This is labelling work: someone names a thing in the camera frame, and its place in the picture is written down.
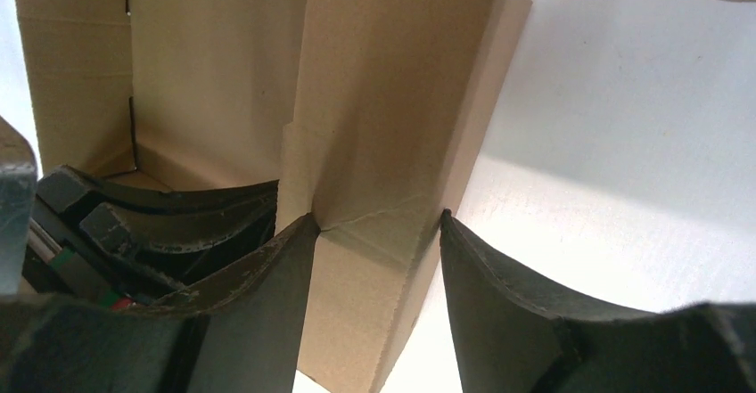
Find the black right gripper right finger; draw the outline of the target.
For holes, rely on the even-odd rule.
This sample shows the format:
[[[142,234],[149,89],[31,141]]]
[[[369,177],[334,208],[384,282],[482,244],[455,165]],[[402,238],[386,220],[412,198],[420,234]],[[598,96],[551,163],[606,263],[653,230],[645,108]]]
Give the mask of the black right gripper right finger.
[[[755,306],[656,314],[572,290],[440,217],[448,319],[466,392],[752,392]]]

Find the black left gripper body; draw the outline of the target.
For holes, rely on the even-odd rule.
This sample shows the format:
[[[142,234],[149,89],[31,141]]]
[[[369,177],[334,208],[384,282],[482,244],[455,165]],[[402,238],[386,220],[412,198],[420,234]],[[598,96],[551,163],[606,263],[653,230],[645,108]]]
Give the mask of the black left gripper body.
[[[98,220],[96,209],[103,204],[137,215],[172,216],[189,211],[183,201],[167,198],[80,198],[63,203],[36,198],[27,251],[34,261],[25,263],[23,269],[29,283],[42,284],[41,266],[46,265],[51,279],[62,283],[56,290],[105,307],[122,299],[149,306],[178,289],[178,283],[140,274],[95,245],[79,224],[87,217]]]

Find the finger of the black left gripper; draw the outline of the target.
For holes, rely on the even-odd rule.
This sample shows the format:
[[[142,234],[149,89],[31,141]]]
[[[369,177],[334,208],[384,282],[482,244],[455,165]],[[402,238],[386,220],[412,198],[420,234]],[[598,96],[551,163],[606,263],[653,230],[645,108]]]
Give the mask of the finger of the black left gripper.
[[[98,249],[114,255],[189,254],[227,242],[274,213],[270,199],[172,215],[102,203],[80,221],[79,228]]]
[[[87,213],[101,203],[110,203],[142,213],[182,214],[275,199],[277,191],[276,180],[211,190],[157,191],[115,184],[67,165],[55,168],[37,185],[37,196],[57,213]]]

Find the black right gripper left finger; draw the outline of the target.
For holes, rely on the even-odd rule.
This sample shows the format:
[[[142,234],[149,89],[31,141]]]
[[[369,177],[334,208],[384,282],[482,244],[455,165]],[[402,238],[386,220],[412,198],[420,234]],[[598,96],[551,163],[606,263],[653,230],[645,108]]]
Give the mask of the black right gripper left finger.
[[[289,392],[316,239],[299,217],[251,254],[152,306],[62,294],[1,300],[4,392]]]

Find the brown cardboard box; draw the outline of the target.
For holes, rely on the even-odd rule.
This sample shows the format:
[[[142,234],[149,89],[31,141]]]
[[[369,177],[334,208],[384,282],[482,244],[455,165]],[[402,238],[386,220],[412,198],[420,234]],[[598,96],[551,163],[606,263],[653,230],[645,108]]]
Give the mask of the brown cardboard box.
[[[2,124],[1,300],[82,299],[46,265],[40,286],[23,273],[38,182],[59,166],[157,191],[276,180],[275,213],[218,246],[108,253],[178,283],[170,295],[312,215],[296,372],[379,390],[442,269],[440,217],[463,198],[531,0],[15,6],[39,154]]]

